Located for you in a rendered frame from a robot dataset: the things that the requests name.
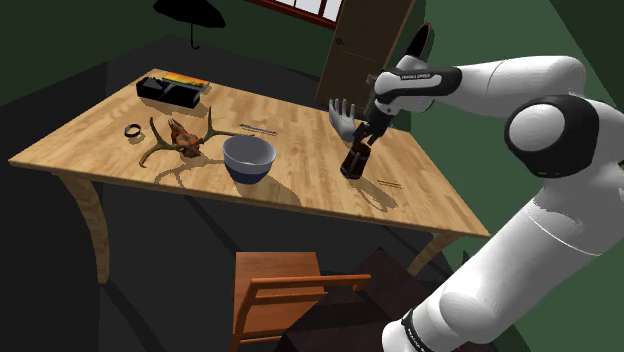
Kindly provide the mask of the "black tape dispenser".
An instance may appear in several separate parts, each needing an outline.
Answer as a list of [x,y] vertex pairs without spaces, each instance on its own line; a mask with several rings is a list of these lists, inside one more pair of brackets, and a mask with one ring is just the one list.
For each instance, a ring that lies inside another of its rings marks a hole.
[[137,95],[167,104],[195,108],[200,101],[201,91],[179,84],[169,83],[154,77],[144,77],[136,83]]

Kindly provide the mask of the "grey hand figure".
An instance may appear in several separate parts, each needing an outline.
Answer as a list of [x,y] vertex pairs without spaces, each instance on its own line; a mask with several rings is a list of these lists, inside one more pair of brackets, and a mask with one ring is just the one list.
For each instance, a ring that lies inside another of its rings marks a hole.
[[348,105],[346,99],[340,101],[339,99],[329,100],[329,121],[339,135],[339,137],[347,142],[352,143],[355,139],[355,112],[356,106],[354,104]]

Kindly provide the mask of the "dark brown bottle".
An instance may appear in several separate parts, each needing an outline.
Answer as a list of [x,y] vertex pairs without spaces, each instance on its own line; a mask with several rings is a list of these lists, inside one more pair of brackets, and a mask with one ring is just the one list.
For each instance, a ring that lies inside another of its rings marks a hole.
[[363,141],[368,136],[367,124],[362,122],[355,130],[354,141],[340,167],[340,171],[345,178],[361,178],[371,153],[370,147]]

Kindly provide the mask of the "grey and blue bowl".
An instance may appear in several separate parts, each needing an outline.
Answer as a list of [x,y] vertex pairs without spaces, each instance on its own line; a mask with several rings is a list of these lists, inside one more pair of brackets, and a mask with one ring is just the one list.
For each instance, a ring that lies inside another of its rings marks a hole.
[[271,143],[254,136],[232,136],[224,141],[222,151],[230,177],[241,184],[262,180],[277,156]]

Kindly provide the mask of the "brown antlered deer skull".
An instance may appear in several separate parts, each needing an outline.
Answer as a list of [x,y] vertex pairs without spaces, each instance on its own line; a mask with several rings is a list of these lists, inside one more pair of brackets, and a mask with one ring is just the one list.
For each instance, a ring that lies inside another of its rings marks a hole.
[[171,150],[180,152],[183,156],[188,158],[195,158],[201,155],[200,146],[206,143],[209,139],[215,136],[241,136],[241,133],[227,132],[217,130],[212,126],[212,109],[208,108],[207,114],[207,132],[203,137],[198,137],[195,134],[188,132],[184,126],[171,118],[168,120],[168,125],[171,130],[171,142],[166,142],[159,132],[157,131],[154,118],[151,117],[149,119],[149,125],[151,131],[153,132],[156,138],[156,144],[148,149],[141,159],[139,160],[139,165],[141,167],[145,167],[144,163],[147,161],[148,157],[151,156],[154,152],[160,150]]

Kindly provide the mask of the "red framed window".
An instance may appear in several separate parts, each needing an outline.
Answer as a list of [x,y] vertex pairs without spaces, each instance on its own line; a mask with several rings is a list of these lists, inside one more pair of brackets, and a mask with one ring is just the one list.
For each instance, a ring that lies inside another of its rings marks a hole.
[[246,0],[323,28],[334,30],[344,0]]

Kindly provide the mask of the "wooden table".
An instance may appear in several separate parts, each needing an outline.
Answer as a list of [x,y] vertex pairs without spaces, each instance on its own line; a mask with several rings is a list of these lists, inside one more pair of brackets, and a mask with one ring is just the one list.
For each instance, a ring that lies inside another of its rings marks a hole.
[[[248,124],[277,132],[260,133],[277,151],[262,181],[238,185],[231,179],[222,165],[224,136],[210,139],[199,158],[156,151],[145,167],[139,165],[156,142],[151,117],[158,132],[173,118],[202,134],[208,127],[208,108],[218,130],[233,132]],[[10,164],[52,173],[66,185],[90,230],[100,282],[108,279],[110,252],[95,182],[432,233],[433,239],[410,264],[410,273],[419,272],[461,237],[487,236],[487,229],[409,133],[387,131],[374,144],[358,180],[340,173],[346,153],[322,110],[219,84],[209,88],[196,109],[184,109],[145,101],[134,85],[127,85],[13,156]]]

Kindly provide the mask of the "brown wooden door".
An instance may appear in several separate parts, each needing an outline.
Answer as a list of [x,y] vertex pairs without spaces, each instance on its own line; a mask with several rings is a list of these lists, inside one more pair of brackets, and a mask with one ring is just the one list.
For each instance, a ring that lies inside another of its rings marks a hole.
[[390,61],[400,35],[426,0],[344,0],[315,101],[345,98],[363,112],[372,98],[367,79]]

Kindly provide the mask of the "orange and yellow book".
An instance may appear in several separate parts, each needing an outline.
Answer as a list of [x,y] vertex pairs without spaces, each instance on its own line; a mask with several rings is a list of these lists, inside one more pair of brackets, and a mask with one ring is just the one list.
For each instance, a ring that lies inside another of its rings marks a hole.
[[210,82],[206,80],[202,80],[202,79],[198,79],[198,78],[194,78],[194,77],[190,77],[190,76],[186,76],[186,75],[182,75],[178,73],[173,73],[173,72],[167,73],[162,78],[162,80],[165,82],[174,84],[174,85],[186,87],[189,89],[194,89],[200,92],[205,91],[206,88],[210,84]]

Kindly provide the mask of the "black umbrella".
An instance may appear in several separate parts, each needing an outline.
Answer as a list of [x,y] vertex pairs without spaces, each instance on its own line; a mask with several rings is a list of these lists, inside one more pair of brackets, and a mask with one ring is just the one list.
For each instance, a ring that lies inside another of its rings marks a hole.
[[194,25],[205,28],[225,28],[226,22],[221,12],[208,0],[157,0],[153,9],[164,16],[190,25],[190,45],[194,44]]

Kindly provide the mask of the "wooden chair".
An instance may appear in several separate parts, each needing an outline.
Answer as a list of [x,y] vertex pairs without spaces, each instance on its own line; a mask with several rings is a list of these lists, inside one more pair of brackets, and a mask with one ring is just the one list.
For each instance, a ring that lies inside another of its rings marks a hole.
[[280,340],[327,295],[328,287],[360,291],[370,279],[369,274],[323,276],[314,252],[238,252],[229,352],[245,344]]

